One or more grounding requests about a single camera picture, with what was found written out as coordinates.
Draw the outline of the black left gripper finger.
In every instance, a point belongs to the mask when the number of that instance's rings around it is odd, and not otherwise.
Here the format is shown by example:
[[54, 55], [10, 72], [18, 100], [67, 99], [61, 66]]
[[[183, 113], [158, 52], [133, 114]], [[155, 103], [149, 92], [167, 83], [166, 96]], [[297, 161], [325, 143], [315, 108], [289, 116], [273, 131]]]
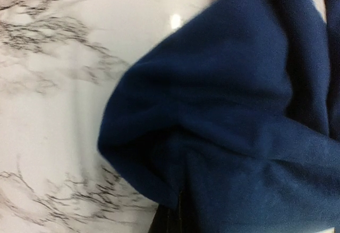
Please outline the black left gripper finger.
[[149, 228], [149, 233], [182, 233], [182, 192], [178, 196], [178, 206], [175, 210], [159, 205]]

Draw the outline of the navy blue t-shirt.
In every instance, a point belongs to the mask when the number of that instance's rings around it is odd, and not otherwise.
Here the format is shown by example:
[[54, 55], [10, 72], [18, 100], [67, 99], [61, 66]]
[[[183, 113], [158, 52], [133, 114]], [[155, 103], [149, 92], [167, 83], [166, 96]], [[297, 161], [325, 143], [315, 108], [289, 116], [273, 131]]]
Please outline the navy blue t-shirt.
[[101, 155], [183, 232], [339, 229], [339, 0], [217, 0], [132, 65]]

